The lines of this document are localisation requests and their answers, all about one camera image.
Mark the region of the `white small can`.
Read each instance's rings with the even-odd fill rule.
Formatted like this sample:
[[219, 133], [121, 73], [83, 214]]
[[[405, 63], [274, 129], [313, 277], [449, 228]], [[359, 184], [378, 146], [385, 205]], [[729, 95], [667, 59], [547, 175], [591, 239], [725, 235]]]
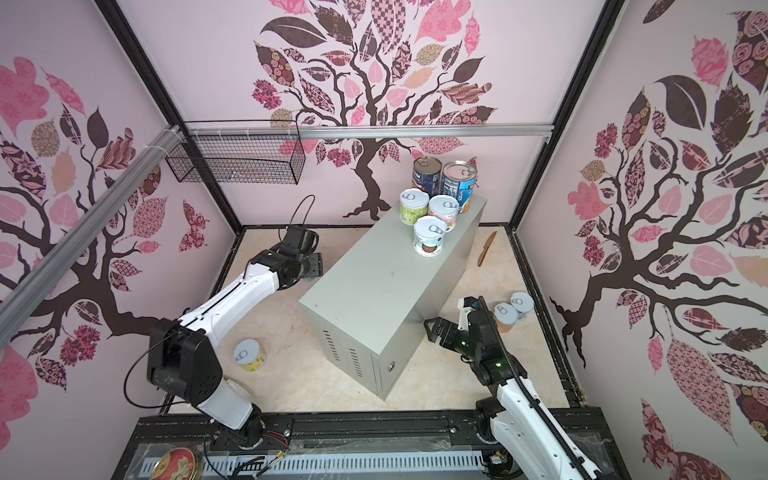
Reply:
[[413, 225], [413, 247], [423, 257], [439, 255], [443, 239], [447, 233], [447, 224], [435, 216], [423, 216]]

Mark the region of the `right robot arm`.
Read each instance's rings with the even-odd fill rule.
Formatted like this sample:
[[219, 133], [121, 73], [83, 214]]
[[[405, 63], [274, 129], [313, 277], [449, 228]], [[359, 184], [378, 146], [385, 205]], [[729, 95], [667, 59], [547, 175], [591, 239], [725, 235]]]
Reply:
[[521, 364], [503, 343], [494, 320], [468, 327], [442, 317], [424, 322], [427, 338], [460, 354], [491, 396], [476, 404], [478, 434], [500, 444], [528, 479], [603, 479], [594, 461], [571, 440], [541, 401]]

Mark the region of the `large blue labelled can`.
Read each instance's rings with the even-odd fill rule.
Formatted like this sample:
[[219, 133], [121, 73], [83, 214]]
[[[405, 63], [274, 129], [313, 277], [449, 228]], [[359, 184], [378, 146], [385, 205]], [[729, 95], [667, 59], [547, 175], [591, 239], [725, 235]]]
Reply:
[[477, 180], [477, 169], [468, 161], [447, 163], [441, 175], [441, 194], [454, 198], [461, 214], [470, 206], [471, 196]]

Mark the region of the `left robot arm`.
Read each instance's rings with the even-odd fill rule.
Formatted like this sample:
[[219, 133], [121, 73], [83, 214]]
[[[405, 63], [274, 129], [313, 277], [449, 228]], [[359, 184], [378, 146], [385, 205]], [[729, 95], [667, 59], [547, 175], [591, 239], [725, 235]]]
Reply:
[[260, 410], [247, 392], [225, 378], [216, 348], [259, 302], [323, 274], [319, 235], [287, 227], [281, 242], [251, 258], [243, 272], [198, 308], [151, 329], [148, 381], [188, 403], [248, 445], [261, 438]]

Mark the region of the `dark tomato can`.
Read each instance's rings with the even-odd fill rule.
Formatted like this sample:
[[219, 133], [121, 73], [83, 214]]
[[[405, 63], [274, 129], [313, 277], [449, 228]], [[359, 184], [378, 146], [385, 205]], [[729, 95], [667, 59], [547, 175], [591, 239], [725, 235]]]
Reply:
[[412, 187], [429, 197], [438, 195], [442, 174], [442, 162], [436, 157], [422, 156], [413, 162]]

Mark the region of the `pink labelled can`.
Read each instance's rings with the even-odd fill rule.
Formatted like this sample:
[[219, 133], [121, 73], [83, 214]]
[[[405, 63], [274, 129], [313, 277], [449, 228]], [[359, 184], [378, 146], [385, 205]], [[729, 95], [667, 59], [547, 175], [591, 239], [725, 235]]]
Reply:
[[449, 195], [435, 195], [428, 203], [428, 214], [443, 221], [448, 232], [455, 228], [460, 211], [457, 200]]

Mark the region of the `green labelled small can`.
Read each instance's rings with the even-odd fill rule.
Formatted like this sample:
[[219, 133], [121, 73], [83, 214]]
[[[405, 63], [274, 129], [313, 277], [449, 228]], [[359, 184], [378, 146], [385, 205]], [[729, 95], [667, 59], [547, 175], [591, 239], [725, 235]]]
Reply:
[[428, 212], [430, 197], [418, 189], [404, 190], [399, 197], [399, 218], [405, 225], [413, 226], [418, 219]]

